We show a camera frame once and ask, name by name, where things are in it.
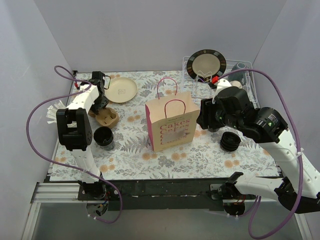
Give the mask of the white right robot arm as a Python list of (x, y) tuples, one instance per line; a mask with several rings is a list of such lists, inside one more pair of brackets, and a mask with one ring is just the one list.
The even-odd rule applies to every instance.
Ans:
[(271, 107), (254, 107), (245, 90), (232, 86), (221, 90), (215, 98), (202, 99), (196, 122), (203, 130), (223, 127), (238, 130), (266, 150), (283, 175), (268, 178), (235, 172), (213, 191), (215, 196), (223, 199), (237, 199), (241, 195), (262, 196), (277, 200), (291, 210), (298, 196), (299, 158), (302, 158), (302, 194), (295, 213), (320, 210), (320, 173), (297, 149), (298, 144), (278, 111)]

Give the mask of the black printed coffee cup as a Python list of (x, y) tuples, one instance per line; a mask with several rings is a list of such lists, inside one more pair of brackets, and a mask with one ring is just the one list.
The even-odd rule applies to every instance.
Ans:
[(211, 133), (215, 133), (219, 130), (219, 128), (209, 128), (208, 131)]

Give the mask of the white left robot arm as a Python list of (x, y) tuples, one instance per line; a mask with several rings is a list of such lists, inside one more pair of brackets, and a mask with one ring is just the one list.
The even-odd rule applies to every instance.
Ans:
[(107, 191), (97, 178), (101, 172), (91, 151), (93, 132), (88, 113), (97, 115), (109, 103), (105, 95), (105, 79), (104, 73), (93, 71), (89, 80), (92, 87), (78, 94), (66, 108), (56, 112), (59, 142), (70, 151), (77, 166), (84, 170), (78, 182), (95, 200), (103, 199)]

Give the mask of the pink paper gift bag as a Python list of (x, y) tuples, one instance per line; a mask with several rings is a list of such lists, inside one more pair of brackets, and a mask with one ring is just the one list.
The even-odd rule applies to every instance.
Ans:
[(178, 92), (145, 103), (148, 138), (154, 152), (193, 141), (200, 108), (189, 91)]

